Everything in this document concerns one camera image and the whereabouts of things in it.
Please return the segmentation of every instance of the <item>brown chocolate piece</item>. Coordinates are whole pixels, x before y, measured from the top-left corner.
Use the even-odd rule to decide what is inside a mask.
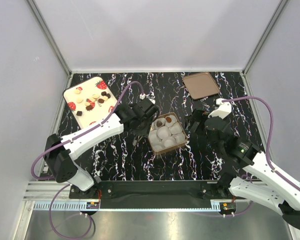
[[[160,127],[162,126],[162,122],[161,122],[161,121],[156,121],[156,126],[157,126],[158,128],[160,128]]]
[[[93,108],[94,108],[94,107],[93,107],[92,105],[89,105],[89,106],[86,106],[86,107],[85,107],[85,109],[88,110],[88,111],[92,110]]]

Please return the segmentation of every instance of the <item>wall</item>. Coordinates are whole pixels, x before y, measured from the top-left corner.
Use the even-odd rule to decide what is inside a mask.
[[[35,0],[72,70],[241,70],[280,0]]]
[[[300,181],[300,0],[289,1],[247,77],[273,110],[273,161]],[[269,113],[258,109],[268,130]]]
[[[0,1],[0,239],[11,239],[30,167],[67,77],[26,1]]]

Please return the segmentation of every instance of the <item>black marble table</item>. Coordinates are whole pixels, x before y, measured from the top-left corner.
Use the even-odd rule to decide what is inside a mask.
[[[183,85],[183,77],[195,72],[153,72],[153,73],[90,73],[74,74],[71,86],[93,77],[106,81],[112,93],[118,98],[124,87],[139,81],[148,97],[155,99],[160,113],[174,112],[184,126],[184,117],[197,108],[213,111],[217,98],[237,98],[246,96],[246,88],[239,72],[211,72],[220,87],[220,94],[193,100]],[[140,94],[137,86],[132,86],[123,102],[134,103]],[[235,135],[246,138],[260,147],[262,141],[248,101],[232,103],[232,114],[226,121]],[[79,130],[79,126],[66,105],[58,129],[60,136]],[[178,149],[166,156],[156,158],[148,140],[143,138],[133,146],[134,136],[126,132],[111,137],[86,151],[76,162],[83,168],[100,176],[104,181],[152,181],[152,180],[216,180],[221,171],[238,171],[214,152],[204,137],[189,133],[184,149]]]

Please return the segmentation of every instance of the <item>brown tray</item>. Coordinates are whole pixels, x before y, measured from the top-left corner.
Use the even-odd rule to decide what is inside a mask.
[[[150,145],[151,145],[152,152],[153,152],[153,154],[154,154],[155,156],[163,155],[163,154],[166,154],[166,153],[168,153],[168,152],[170,152],[170,151],[172,151],[172,150],[182,148],[182,147],[184,147],[184,146],[186,145],[186,142],[187,142],[187,140],[188,140],[188,137],[187,137],[187,135],[186,135],[186,133],[185,133],[185,130],[184,130],[184,128],[182,127],[182,125],[181,125],[181,123],[180,123],[180,121],[179,121],[177,115],[176,115],[174,112],[169,112],[169,113],[160,115],[160,116],[158,117],[158,119],[165,118],[166,116],[169,116],[169,115],[173,115],[173,116],[175,116],[175,118],[177,119],[178,123],[180,124],[180,126],[181,126],[181,128],[182,128],[182,132],[183,132],[183,134],[184,134],[184,136],[185,136],[185,140],[184,140],[184,142],[181,142],[181,143],[178,143],[178,144],[176,144],[176,145],[173,145],[173,146],[170,146],[170,147],[166,147],[166,148],[164,148],[164,149],[161,149],[161,150],[159,150],[159,151],[156,151],[156,150],[154,150],[154,148],[153,148],[153,146],[152,146],[152,144],[151,144],[151,142],[150,142],[150,140],[149,140],[149,138],[148,138],[148,141],[149,141],[149,143],[150,143]]]
[[[209,72],[201,72],[186,76],[183,83],[194,100],[220,93],[216,81]]]

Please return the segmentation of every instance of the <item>floor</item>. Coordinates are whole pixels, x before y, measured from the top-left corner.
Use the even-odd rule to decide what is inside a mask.
[[[174,112],[182,125],[184,117],[194,109],[213,111],[215,99],[245,96],[246,89],[239,72],[211,72],[220,87],[220,94],[201,100],[193,100],[183,85],[183,77],[195,72],[155,72],[155,73],[90,73],[74,74],[71,86],[92,77],[101,77],[115,96],[119,96],[131,81],[139,81],[149,98],[155,99],[161,114]],[[126,103],[134,103],[138,93],[136,86],[123,98]],[[226,119],[234,134],[247,138],[262,148],[257,124],[248,101],[233,103],[232,114]],[[72,112],[65,106],[58,129],[60,136],[79,130]],[[241,175],[232,164],[225,162],[214,152],[204,137],[188,133],[188,143],[184,149],[175,150],[168,156],[155,158],[148,140],[143,138],[133,147],[133,135],[126,132],[111,137],[86,151],[77,163],[84,169],[98,175],[103,181],[151,181],[151,180],[215,180],[221,171]]]
[[[241,203],[240,208],[247,207]],[[65,222],[69,211],[53,211],[57,230],[68,237],[79,237],[89,221],[76,216]],[[287,224],[272,210],[253,204],[245,214],[223,218],[218,213],[192,212],[97,212],[91,240],[292,240]],[[47,211],[33,211],[26,240],[59,240],[49,224]]]

